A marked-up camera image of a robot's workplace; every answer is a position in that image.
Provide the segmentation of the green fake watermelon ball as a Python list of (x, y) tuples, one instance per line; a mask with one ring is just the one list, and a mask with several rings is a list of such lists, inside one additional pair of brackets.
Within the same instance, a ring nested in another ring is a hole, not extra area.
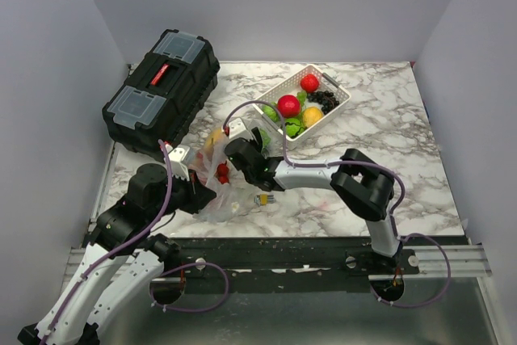
[(295, 139), (305, 131), (305, 126), (299, 119), (293, 117), (285, 120), (285, 129), (287, 136)]

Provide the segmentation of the red fake peach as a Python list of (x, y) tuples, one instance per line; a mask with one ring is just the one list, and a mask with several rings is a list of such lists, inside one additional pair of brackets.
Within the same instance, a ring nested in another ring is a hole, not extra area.
[(295, 95), (283, 95), (278, 99), (277, 107), (284, 118), (292, 118), (301, 113), (301, 103)]

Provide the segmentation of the red lychee fruit bunch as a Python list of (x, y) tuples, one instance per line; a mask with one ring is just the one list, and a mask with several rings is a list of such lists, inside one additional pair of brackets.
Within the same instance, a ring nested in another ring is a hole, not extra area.
[(226, 162), (217, 166), (216, 177), (221, 184), (229, 183), (229, 168)]

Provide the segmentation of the yellow orange fake mango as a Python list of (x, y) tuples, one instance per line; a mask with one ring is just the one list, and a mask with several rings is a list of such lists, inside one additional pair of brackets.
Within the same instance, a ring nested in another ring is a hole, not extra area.
[(225, 133), (221, 128), (216, 128), (210, 132), (207, 136), (204, 145), (203, 152), (209, 157), (212, 156), (214, 148), (225, 139)]

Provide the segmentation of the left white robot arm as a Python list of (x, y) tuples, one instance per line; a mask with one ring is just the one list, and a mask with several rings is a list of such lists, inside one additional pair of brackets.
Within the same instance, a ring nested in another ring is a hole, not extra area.
[(18, 335), (22, 344), (97, 344), (101, 330), (158, 276), (183, 273), (179, 245), (153, 227), (177, 210), (196, 214), (216, 197), (194, 170), (176, 177), (140, 166), (126, 193), (97, 218), (84, 255), (56, 304)]

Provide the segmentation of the clear plastic bag of fruits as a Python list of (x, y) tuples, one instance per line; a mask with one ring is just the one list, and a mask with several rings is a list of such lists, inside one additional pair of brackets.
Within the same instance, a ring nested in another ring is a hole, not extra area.
[[(212, 223), (228, 221), (244, 216), (252, 208), (251, 201), (256, 191), (252, 187), (238, 186), (237, 171), (231, 166), (224, 153), (228, 143), (228, 137), (225, 135), (225, 139), (214, 148), (211, 157), (203, 152), (202, 146), (195, 152), (195, 157), (189, 166), (197, 173), (200, 182), (216, 193), (216, 198), (196, 216), (199, 220)], [(221, 184), (216, 177), (216, 168), (224, 162), (229, 168), (229, 183)]]

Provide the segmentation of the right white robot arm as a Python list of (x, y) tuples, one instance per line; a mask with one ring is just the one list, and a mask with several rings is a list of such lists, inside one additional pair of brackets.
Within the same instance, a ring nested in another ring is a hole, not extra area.
[(348, 149), (334, 162), (266, 158), (253, 141), (241, 137), (229, 142), (225, 155), (249, 184), (264, 191), (298, 188), (334, 191), (366, 222), (372, 239), (373, 267), (388, 274), (401, 264), (400, 241), (388, 212), (395, 183), (391, 170), (374, 163), (357, 149)]

